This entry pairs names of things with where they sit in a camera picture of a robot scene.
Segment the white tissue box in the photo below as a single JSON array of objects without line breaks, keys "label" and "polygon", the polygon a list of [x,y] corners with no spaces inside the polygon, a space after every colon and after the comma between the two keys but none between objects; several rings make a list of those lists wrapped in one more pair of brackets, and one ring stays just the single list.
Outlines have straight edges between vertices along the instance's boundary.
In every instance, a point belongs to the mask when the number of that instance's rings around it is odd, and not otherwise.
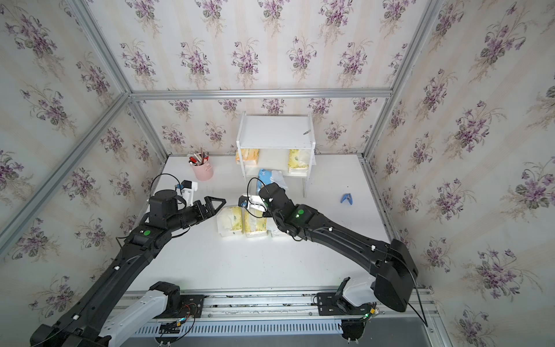
[{"label": "white tissue box", "polygon": [[286,237],[287,234],[281,231],[278,227],[276,222],[272,218],[267,218],[266,221],[267,232],[272,237]]}]

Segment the white two-tier shelf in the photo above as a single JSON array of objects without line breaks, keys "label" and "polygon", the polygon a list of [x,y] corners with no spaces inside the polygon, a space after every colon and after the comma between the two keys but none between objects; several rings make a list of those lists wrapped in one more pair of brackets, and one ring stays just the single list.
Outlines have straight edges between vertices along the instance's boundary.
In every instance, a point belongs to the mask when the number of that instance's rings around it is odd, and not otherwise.
[{"label": "white two-tier shelf", "polygon": [[[243,113],[236,138],[237,153],[243,178],[257,176],[260,169],[281,171],[284,176],[302,180],[303,196],[307,196],[312,166],[315,163],[315,128],[310,115],[251,115]],[[248,165],[243,149],[257,149],[259,159]],[[290,150],[306,151],[308,169],[304,173],[288,171]]]}]

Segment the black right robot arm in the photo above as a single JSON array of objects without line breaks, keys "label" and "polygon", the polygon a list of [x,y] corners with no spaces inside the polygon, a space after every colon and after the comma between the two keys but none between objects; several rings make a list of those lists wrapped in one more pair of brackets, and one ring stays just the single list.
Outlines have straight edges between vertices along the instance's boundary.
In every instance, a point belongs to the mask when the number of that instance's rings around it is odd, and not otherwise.
[{"label": "black right robot arm", "polygon": [[357,234],[315,208],[294,203],[276,183],[260,189],[260,197],[266,207],[264,215],[272,217],[280,231],[352,260],[375,277],[371,289],[377,301],[396,312],[406,311],[419,272],[402,241],[387,243]]}]

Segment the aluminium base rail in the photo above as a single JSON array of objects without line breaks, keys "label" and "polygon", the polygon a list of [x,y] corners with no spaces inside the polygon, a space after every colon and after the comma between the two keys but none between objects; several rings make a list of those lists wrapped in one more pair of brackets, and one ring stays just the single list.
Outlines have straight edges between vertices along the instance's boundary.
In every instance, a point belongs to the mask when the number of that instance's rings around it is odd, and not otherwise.
[{"label": "aluminium base rail", "polygon": [[439,312],[427,290],[413,294],[406,312],[396,312],[373,299],[341,311],[332,289],[277,291],[181,291],[181,310],[144,321],[126,338],[243,337],[272,335],[345,335],[354,341],[374,321],[407,320],[423,325],[426,335],[438,328]]}]

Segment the yellow green tissue pack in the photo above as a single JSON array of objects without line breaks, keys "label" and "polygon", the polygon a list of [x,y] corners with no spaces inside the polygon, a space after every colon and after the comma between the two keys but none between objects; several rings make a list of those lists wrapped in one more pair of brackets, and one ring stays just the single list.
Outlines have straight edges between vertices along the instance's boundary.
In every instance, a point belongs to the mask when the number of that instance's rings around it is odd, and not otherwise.
[{"label": "yellow green tissue pack", "polygon": [[243,234],[243,213],[240,207],[223,208],[216,218],[218,234],[221,237],[234,237]]}]

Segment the blue tissue pack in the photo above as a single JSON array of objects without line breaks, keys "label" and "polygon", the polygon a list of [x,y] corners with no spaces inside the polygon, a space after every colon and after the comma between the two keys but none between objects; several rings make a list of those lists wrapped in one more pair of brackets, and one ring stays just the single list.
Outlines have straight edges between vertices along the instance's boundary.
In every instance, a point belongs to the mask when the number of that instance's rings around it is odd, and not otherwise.
[{"label": "blue tissue pack", "polygon": [[257,180],[257,192],[259,192],[264,185],[269,185],[271,183],[276,183],[279,187],[288,189],[281,171],[260,169]]}]

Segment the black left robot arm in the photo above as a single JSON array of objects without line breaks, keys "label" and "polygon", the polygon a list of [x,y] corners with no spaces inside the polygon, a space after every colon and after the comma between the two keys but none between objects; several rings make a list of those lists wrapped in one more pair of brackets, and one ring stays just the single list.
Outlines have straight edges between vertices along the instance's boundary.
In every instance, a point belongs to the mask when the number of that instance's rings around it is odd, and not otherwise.
[{"label": "black left robot arm", "polygon": [[184,198],[163,189],[149,199],[149,211],[125,238],[119,253],[87,293],[53,325],[41,325],[32,346],[121,346],[137,330],[160,315],[177,315],[183,303],[179,286],[159,281],[139,300],[112,318],[114,307],[139,274],[172,240],[220,210],[214,197],[179,208]]}]

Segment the pink pen cup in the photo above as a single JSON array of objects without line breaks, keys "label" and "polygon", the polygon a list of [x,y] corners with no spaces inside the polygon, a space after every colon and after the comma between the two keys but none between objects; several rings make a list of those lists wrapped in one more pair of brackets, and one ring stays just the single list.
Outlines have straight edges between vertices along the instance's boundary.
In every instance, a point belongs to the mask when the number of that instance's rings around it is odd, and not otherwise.
[{"label": "pink pen cup", "polygon": [[209,161],[205,161],[200,165],[193,165],[192,170],[198,182],[206,182],[214,175],[212,164]]}]

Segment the orange tissue pack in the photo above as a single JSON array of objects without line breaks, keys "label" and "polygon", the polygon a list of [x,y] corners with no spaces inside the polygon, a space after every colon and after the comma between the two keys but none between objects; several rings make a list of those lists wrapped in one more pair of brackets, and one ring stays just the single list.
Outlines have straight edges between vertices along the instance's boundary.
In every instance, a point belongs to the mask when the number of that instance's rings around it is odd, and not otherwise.
[{"label": "orange tissue pack", "polygon": [[254,148],[241,149],[236,151],[236,163],[241,164],[241,160],[245,166],[257,166],[260,157],[260,150]]}]

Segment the blue plastic clip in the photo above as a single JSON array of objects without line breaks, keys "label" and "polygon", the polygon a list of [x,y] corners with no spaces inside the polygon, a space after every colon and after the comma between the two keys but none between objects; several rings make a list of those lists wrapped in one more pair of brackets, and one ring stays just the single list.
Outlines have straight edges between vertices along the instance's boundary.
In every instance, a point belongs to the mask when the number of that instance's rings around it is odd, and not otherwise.
[{"label": "blue plastic clip", "polygon": [[341,203],[347,202],[349,205],[353,205],[353,197],[351,193],[345,193],[341,198]]}]

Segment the red pens in cup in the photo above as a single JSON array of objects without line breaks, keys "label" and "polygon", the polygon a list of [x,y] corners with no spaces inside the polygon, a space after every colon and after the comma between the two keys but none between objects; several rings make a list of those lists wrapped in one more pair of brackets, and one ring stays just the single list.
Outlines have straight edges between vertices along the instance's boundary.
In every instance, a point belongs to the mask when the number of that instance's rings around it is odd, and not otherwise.
[{"label": "red pens in cup", "polygon": [[201,166],[208,162],[210,153],[202,146],[192,146],[189,149],[189,163],[192,166]]}]

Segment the yellow tissue pack lower shelf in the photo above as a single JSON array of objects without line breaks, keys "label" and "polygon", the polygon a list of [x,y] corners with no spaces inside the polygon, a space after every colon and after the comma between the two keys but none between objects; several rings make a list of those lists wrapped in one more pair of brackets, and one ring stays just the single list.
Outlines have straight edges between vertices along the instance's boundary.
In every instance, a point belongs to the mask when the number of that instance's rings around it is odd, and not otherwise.
[{"label": "yellow tissue pack lower shelf", "polygon": [[310,150],[291,149],[288,155],[288,173],[291,175],[305,175],[311,163]]}]

